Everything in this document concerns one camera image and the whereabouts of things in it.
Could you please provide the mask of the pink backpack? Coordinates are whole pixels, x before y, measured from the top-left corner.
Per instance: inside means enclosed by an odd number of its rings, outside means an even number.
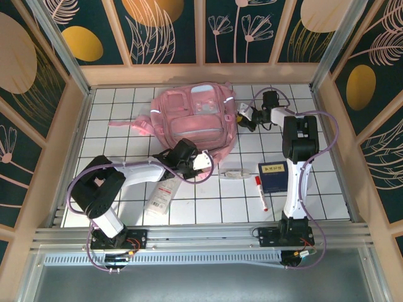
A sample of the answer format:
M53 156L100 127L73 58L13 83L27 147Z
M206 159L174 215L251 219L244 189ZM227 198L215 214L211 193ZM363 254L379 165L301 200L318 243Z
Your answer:
M237 134L235 93L229 83L206 82L164 91L150 103L148 115L134 121L110 121L155 136L165 148L183 138L208 150L217 164L234 148Z

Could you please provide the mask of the small clear stationery package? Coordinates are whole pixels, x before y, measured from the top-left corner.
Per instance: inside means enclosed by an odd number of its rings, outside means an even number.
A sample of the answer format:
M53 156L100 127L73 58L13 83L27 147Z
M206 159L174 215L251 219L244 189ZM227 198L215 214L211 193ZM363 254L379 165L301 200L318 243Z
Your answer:
M248 169L243 168L224 168L219 169L219 178L225 180L240 180L249 179L251 172Z

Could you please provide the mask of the white tube with red label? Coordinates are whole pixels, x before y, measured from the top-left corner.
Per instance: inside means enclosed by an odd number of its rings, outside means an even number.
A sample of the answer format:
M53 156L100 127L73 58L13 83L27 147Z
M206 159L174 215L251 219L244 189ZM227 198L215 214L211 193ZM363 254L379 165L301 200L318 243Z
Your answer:
M165 215L181 184L178 177L158 182L145 204L147 216Z

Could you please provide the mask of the dark blue book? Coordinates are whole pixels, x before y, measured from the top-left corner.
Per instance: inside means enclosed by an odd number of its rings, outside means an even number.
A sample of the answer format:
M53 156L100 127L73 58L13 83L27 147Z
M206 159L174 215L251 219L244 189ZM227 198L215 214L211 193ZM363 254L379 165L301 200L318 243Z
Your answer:
M259 163L258 169L264 193L287 191L288 167L286 161Z

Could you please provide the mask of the red and white marker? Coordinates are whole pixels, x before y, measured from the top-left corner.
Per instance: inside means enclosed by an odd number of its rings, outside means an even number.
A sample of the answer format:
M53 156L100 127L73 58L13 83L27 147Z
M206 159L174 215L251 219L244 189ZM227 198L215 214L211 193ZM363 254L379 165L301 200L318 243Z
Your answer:
M263 191L263 186L261 184L261 179L259 176L255 177L255 181L256 181L256 186L258 189L258 193L259 193L259 197L262 203L262 207L263 207L263 211L268 211L268 205L265 199L265 195L264 195L264 191Z

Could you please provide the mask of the grey metal sheet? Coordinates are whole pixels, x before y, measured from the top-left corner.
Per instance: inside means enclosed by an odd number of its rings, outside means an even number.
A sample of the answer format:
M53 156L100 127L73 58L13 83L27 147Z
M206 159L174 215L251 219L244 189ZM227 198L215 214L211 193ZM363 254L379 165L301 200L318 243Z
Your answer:
M293 271L247 264L46 266L21 302L389 302L360 264Z

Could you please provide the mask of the small electronics board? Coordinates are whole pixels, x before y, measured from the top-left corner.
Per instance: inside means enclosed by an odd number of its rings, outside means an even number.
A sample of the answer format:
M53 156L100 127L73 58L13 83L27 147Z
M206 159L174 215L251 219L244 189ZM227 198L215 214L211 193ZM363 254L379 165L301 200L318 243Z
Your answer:
M314 267L316 263L307 265L307 260L311 255L314 255L315 251L310 250L282 250L280 264L286 269L308 269Z
M123 269L133 258L137 252L129 250L120 254L105 254L104 266L107 269Z

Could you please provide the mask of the aluminium mounting rail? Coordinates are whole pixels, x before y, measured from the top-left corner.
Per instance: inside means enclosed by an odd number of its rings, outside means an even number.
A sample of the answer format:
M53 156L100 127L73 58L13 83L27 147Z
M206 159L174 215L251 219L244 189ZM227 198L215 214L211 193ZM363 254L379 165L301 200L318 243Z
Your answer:
M256 250L258 227L276 227L276 222L262 223L216 223L206 225L158 225L145 226L147 230L146 252L212 252ZM315 247L322 249L349 249L374 246L369 227L365 223L350 221L320 221L325 233L312 227ZM30 244L30 251L60 249L81 251L86 243L88 229L39 228Z

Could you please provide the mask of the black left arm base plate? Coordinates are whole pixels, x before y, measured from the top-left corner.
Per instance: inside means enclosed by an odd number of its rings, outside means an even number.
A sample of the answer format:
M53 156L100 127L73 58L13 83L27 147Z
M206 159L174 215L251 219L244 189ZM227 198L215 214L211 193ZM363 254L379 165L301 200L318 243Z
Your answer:
M145 249L147 230L124 228L115 237L107 237L101 230L92 231L91 249L93 250L138 250Z

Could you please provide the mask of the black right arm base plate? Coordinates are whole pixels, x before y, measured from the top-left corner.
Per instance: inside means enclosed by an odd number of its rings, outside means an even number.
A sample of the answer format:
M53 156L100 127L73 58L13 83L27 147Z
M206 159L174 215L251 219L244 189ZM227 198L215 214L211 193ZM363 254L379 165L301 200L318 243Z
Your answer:
M279 228L258 228L260 247L303 247L305 242L315 245L312 228L280 230Z

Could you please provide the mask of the aluminium corner post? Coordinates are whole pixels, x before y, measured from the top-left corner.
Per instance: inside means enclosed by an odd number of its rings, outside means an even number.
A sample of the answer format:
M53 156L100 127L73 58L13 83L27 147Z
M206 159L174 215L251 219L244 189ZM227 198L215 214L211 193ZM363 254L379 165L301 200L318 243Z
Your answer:
M358 21L363 15L365 15L365 9L368 6L368 2L369 0L351 0L351 3L343 14L343 18L319 62L317 71L315 72L311 83L309 84L310 91L313 94L319 90L326 75L330 71L330 68L355 29Z
M89 95L91 86L87 82L82 70L77 63L77 60L69 50L58 26L53 21L45 3L42 0L26 0L32 13L37 18L39 24L42 26L49 40L55 47L55 50L62 59L64 65L67 67L72 78L83 92L85 96Z

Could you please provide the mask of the aluminium table side rail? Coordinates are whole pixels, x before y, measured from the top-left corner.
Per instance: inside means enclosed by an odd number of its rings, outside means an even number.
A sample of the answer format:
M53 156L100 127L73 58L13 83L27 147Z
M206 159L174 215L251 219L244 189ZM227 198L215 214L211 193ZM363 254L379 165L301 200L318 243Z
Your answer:
M67 190L74 178L75 168L81 149L84 130L88 122L89 111L94 99L95 90L79 99L75 92L69 93L68 102L64 103L57 114L57 124L52 136L57 139L56 151L52 154L53 164L62 164L58 174L58 184L45 227L53 226L57 208L64 206Z
M315 108L318 109L319 111L327 111L327 109L323 105L322 98L320 97L319 91L314 90L312 87L310 87L310 90L311 90L312 97L313 97L313 100L315 103ZM328 118L326 116L320 116L319 119L321 121L321 126L322 126L322 129L324 132L324 138L326 140L326 143L327 143L327 145L330 145L332 140L335 138L335 134L336 134L334 127L333 127L333 122L330 118ZM356 204L352 194L350 193L348 183L347 183L347 178L344 175L343 161L342 161L342 157L341 157L341 153L339 151L338 145L336 143L331 147L329 153L330 153L332 163L335 168L335 172L336 172L336 175L337 175L340 187L341 187L341 192L342 192L342 195L346 202L346 206L347 206L351 221L353 223L362 222L361 216L359 215L357 204Z

